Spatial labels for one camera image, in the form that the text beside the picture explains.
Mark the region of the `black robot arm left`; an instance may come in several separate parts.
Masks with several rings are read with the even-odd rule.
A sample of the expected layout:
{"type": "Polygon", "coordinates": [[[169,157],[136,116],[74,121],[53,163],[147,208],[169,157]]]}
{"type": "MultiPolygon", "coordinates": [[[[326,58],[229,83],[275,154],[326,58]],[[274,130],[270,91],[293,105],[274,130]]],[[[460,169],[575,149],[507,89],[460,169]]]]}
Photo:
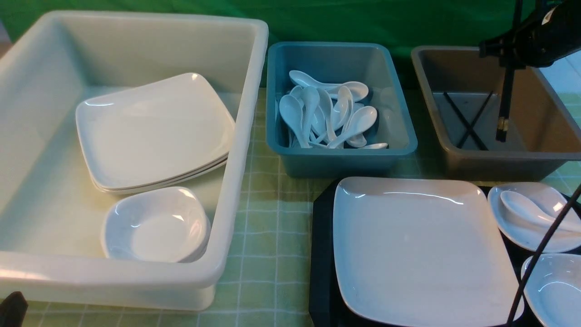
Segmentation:
{"type": "Polygon", "coordinates": [[[0,304],[0,326],[21,327],[29,305],[22,292],[12,292],[0,304]]]}

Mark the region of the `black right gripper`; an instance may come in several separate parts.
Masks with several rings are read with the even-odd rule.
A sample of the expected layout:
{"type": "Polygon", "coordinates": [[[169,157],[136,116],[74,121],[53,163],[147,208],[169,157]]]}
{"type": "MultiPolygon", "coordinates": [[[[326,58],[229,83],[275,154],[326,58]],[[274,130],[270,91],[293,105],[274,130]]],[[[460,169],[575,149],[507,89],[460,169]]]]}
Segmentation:
{"type": "Polygon", "coordinates": [[[522,11],[523,1],[515,1],[511,28],[480,42],[479,57],[497,57],[507,69],[547,68],[580,50],[579,0],[536,0],[525,20],[522,11]]]}

